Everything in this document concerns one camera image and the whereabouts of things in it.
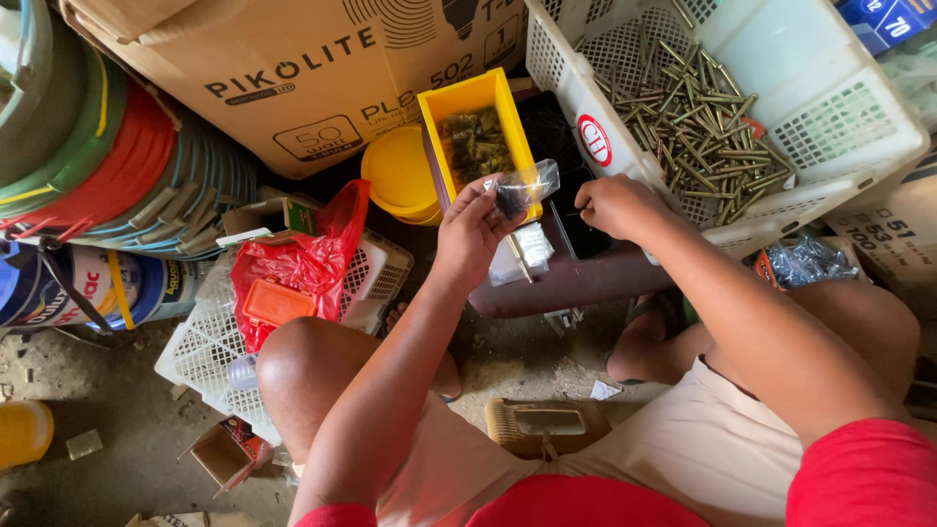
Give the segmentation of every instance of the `red plastic bag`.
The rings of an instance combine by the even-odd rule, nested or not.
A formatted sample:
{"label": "red plastic bag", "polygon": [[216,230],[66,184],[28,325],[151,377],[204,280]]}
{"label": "red plastic bag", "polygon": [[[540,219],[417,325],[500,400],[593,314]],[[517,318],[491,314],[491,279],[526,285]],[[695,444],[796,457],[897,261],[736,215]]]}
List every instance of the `red plastic bag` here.
{"label": "red plastic bag", "polygon": [[245,242],[238,249],[231,270],[234,320],[249,354],[259,351],[275,329],[265,323],[252,324],[244,315],[244,299],[255,279],[274,277],[285,286],[312,294],[317,316],[338,322],[345,272],[364,230],[370,185],[362,179],[351,181],[317,212],[318,237],[297,234],[292,237],[296,243]]}

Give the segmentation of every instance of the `red shirt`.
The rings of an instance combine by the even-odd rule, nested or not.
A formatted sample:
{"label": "red shirt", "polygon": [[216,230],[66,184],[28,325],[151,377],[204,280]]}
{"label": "red shirt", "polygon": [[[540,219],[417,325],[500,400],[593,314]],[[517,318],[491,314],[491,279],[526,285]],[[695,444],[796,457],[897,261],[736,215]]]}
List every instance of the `red shirt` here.
{"label": "red shirt", "polygon": [[[317,508],[296,527],[376,526],[359,504]],[[484,525],[706,523],[659,493],[596,476],[534,475],[479,509]],[[787,525],[937,525],[937,448],[898,421],[866,419],[836,429],[804,453],[787,495]]]}

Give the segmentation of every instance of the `concrete floor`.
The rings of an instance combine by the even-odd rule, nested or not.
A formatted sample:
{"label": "concrete floor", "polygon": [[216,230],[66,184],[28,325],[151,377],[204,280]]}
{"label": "concrete floor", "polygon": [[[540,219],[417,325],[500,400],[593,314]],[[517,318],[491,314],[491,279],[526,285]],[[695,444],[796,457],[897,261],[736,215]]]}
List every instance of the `concrete floor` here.
{"label": "concrete floor", "polygon": [[[623,309],[586,309],[586,319],[561,339],[543,317],[483,320],[467,306],[451,346],[466,393],[453,410],[484,429],[483,405],[492,398],[586,399],[596,379],[615,384],[570,357],[600,365],[620,331]],[[178,459],[223,415],[193,390],[172,400],[172,384],[153,372],[177,322],[146,324],[117,337],[125,344],[114,350],[51,329],[28,342],[6,336],[0,343],[0,384],[8,395],[12,389],[13,400],[47,401],[55,437],[42,461],[0,474],[0,495],[27,491],[45,515],[37,525],[111,527],[137,512],[150,518],[189,511],[239,511],[259,525],[285,525],[295,487],[286,485],[281,467],[268,464],[263,474],[213,500],[217,484],[211,476],[190,455]],[[24,379],[26,369],[33,370],[32,383]],[[623,388],[612,400],[647,401],[664,389]],[[89,429],[97,429],[104,449],[69,460],[65,441]]]}

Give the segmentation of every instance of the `blue box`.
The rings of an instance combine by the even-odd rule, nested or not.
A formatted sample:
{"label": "blue box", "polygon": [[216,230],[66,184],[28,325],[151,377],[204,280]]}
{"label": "blue box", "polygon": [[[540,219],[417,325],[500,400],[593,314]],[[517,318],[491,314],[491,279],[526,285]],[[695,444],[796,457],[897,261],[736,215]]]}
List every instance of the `blue box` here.
{"label": "blue box", "polygon": [[849,0],[839,11],[859,40],[877,55],[937,21],[937,0]]}

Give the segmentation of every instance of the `yellow plastic bin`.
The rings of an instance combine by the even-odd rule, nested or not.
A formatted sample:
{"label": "yellow plastic bin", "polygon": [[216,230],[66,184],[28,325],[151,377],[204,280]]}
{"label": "yellow plastic bin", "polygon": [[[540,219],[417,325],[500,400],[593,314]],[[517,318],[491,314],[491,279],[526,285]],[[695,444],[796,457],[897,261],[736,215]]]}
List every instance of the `yellow plastic bin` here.
{"label": "yellow plastic bin", "polygon": [[37,400],[0,403],[0,470],[42,458],[52,442],[49,407]]}
{"label": "yellow plastic bin", "polygon": [[[442,184],[445,186],[443,195],[448,195],[449,203],[455,200],[463,185],[453,178],[442,148],[439,131],[442,129],[443,117],[494,106],[498,110],[498,119],[501,122],[501,130],[504,132],[504,142],[508,145],[508,151],[511,152],[514,168],[520,170],[534,165],[527,136],[521,126],[520,117],[517,116],[517,107],[514,106],[508,78],[504,75],[504,68],[492,69],[461,83],[422,92],[417,99],[420,101],[420,110],[423,112],[429,140],[433,145],[433,154],[439,165]],[[542,215],[543,206],[537,203],[528,211],[527,221],[539,219]]]}
{"label": "yellow plastic bin", "polygon": [[371,182],[371,200],[400,221],[426,227],[442,222],[421,125],[395,128],[372,142],[361,177]]}

